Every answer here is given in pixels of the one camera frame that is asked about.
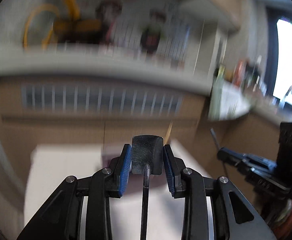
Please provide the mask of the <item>black slotted spatula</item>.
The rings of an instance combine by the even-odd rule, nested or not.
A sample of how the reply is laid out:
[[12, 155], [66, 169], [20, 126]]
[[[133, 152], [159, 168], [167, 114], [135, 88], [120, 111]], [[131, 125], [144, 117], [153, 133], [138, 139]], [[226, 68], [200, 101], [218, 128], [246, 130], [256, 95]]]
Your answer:
[[163, 138], [156, 135], [134, 136], [131, 153], [132, 173], [143, 176], [140, 239], [147, 239], [150, 176], [162, 174]]

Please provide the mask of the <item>wooden chopstick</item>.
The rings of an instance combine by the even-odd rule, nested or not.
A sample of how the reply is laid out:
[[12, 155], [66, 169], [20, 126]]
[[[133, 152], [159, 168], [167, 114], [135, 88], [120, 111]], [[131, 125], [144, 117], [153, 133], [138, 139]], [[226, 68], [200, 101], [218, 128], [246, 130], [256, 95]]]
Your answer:
[[173, 127], [173, 122], [171, 122], [168, 126], [168, 129], [167, 129], [167, 132], [166, 132], [166, 135], [164, 137], [164, 140], [163, 140], [163, 143], [166, 145], [168, 144], [169, 140], [170, 140], [170, 135], [171, 135], [171, 130], [172, 130], [172, 127]]

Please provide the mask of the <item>white cloth mat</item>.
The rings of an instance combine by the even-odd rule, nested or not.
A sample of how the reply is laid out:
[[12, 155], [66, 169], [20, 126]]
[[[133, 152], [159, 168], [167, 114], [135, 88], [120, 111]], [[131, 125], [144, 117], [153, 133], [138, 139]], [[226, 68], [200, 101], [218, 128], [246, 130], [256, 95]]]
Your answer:
[[[124, 195], [108, 196], [107, 181], [111, 172], [111, 168], [105, 167], [86, 178], [67, 176], [30, 219], [19, 239], [114, 239], [110, 201], [123, 199]], [[209, 239], [204, 179], [201, 174], [187, 166], [183, 169], [181, 178], [186, 185], [185, 197], [176, 198], [185, 202], [181, 237]], [[140, 214], [136, 225], [139, 230], [137, 239], [140, 239], [142, 203], [140, 207], [129, 207], [123, 211], [121, 221], [132, 219], [135, 212]]]

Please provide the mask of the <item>green checked towel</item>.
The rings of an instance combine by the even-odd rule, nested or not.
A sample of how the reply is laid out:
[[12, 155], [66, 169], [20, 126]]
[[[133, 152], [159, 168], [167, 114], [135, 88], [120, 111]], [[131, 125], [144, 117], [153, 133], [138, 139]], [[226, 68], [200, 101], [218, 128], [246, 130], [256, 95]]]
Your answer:
[[223, 78], [214, 80], [207, 117], [209, 121], [234, 120], [249, 113], [250, 109], [251, 104], [240, 88]]

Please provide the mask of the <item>grey vent grille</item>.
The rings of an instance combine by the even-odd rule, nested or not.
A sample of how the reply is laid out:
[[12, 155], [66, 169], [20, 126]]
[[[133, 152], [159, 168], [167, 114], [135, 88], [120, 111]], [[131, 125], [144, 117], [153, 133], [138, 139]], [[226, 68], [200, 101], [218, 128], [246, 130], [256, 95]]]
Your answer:
[[21, 87], [26, 109], [62, 113], [123, 116], [179, 114], [184, 95], [133, 87], [29, 84]]

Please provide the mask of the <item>red bottle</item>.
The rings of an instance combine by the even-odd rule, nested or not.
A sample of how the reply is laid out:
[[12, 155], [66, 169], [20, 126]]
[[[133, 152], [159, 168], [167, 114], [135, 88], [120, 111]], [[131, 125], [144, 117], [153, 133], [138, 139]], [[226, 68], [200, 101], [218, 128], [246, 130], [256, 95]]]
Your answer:
[[245, 60], [239, 60], [236, 68], [234, 69], [233, 73], [233, 84], [237, 87], [241, 86], [242, 81], [245, 77], [245, 70], [246, 70], [246, 61]]

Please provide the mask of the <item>cartoon backsplash sticker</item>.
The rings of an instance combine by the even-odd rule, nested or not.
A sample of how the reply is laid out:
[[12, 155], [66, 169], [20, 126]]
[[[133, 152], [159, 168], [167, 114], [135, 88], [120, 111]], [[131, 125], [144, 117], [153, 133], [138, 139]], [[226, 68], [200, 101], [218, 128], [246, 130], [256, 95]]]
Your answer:
[[194, 65], [203, 23], [182, 13], [175, 0], [87, 0], [100, 23], [97, 44], [124, 48], [177, 68]]

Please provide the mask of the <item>black yellow frying pan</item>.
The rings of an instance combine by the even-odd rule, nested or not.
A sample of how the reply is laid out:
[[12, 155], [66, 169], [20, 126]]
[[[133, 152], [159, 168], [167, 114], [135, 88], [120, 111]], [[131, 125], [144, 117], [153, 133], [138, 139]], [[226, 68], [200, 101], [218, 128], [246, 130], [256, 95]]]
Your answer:
[[53, 39], [57, 43], [86, 43], [100, 44], [103, 40], [103, 24], [95, 18], [82, 18], [76, 0], [63, 0], [68, 16], [60, 17], [59, 10], [51, 8], [56, 14], [52, 27], [47, 36], [42, 40], [42, 48], [45, 49]]

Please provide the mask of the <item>yellow rimmed glass lid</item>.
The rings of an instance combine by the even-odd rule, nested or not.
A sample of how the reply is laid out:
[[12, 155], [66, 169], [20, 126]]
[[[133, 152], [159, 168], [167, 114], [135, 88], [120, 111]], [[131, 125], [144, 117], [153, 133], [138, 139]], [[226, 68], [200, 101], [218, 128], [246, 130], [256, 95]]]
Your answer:
[[42, 50], [46, 50], [49, 46], [57, 44], [53, 24], [59, 16], [58, 7], [52, 4], [45, 3], [33, 9], [25, 23], [24, 50], [34, 46], [40, 46]]

